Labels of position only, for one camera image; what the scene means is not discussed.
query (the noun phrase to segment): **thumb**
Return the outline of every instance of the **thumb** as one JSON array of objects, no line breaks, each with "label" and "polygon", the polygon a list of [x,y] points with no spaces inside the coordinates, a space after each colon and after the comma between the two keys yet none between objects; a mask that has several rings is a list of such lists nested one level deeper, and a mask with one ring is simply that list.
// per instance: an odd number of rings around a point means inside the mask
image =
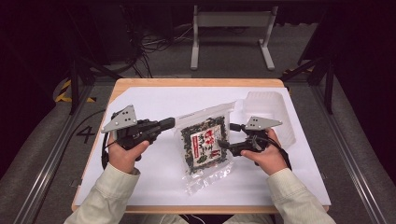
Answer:
[{"label": "thumb", "polygon": [[149,141],[143,141],[139,145],[127,150],[128,157],[132,159],[138,158],[149,147]]},{"label": "thumb", "polygon": [[249,150],[242,150],[241,151],[241,155],[246,157],[246,158],[248,158],[248,159],[250,159],[250,160],[252,160],[252,161],[257,162],[258,154],[256,152],[252,152],[252,151],[249,151]]}]

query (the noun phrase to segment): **cuff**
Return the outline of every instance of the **cuff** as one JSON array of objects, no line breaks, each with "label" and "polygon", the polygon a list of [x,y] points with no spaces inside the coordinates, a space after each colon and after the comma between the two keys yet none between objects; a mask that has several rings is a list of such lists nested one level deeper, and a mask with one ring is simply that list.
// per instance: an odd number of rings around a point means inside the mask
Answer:
[{"label": "cuff", "polygon": [[270,175],[267,178],[267,184],[274,202],[305,189],[303,182],[289,168]]},{"label": "cuff", "polygon": [[126,174],[108,163],[95,186],[105,197],[130,198],[140,176],[139,170],[134,169],[134,173],[137,175]]}]

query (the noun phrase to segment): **dried seaweed package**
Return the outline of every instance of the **dried seaweed package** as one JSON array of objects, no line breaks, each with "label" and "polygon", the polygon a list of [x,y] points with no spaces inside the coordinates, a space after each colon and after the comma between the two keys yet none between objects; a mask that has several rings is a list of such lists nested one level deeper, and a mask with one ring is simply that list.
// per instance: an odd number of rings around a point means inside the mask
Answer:
[{"label": "dried seaweed package", "polygon": [[176,118],[175,137],[189,194],[227,176],[233,156],[217,140],[227,141],[234,103],[217,105]]}]

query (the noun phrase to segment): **white sleeve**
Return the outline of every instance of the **white sleeve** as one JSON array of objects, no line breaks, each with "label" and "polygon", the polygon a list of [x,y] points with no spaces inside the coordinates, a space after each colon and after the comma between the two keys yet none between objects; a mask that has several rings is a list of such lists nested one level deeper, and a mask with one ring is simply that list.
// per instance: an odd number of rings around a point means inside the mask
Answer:
[{"label": "white sleeve", "polygon": [[267,183],[275,207],[285,223],[335,223],[289,168],[268,177]]},{"label": "white sleeve", "polygon": [[82,205],[65,223],[119,223],[140,176],[135,171],[137,175],[128,175],[109,163]]}]

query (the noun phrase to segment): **gray carpet floor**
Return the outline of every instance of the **gray carpet floor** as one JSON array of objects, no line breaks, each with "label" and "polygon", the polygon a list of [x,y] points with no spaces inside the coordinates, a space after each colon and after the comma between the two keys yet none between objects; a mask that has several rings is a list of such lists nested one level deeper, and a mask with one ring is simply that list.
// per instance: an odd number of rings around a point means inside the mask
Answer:
[{"label": "gray carpet floor", "polygon": [[[275,71],[268,71],[258,47],[261,30],[246,29],[236,34],[225,29],[207,29],[200,34],[200,61],[197,71],[190,70],[191,34],[187,39],[164,51],[148,54],[148,64],[154,77],[281,77],[286,69],[297,66],[304,47],[316,25],[277,26],[271,36],[269,50],[274,60]],[[143,64],[138,65],[146,73]],[[121,74],[136,77],[132,69]],[[312,87],[305,83],[301,74],[286,82],[290,87],[291,100],[311,146],[319,170],[332,201],[329,214],[337,223],[383,223],[374,222],[365,206],[363,196],[357,191],[345,160],[341,156],[336,137],[328,122],[329,115],[321,110],[322,102],[315,97]],[[91,97],[95,103],[84,103],[78,114],[72,137],[65,149],[62,162],[49,187],[35,219],[35,223],[63,223],[71,214],[71,204],[90,155],[94,135],[86,138],[80,132],[91,129],[96,133],[106,109],[114,80],[99,77]],[[12,223],[35,183],[37,172],[46,161],[55,141],[69,117],[70,103],[60,102],[37,125],[23,145],[19,155],[0,181],[0,223]],[[334,83],[332,109],[334,118],[345,137],[351,154],[363,173],[366,183],[384,219],[396,223],[396,188],[382,168],[353,109],[337,80]],[[134,217],[125,215],[121,223],[132,223]],[[276,215],[276,223],[283,223]]]}]

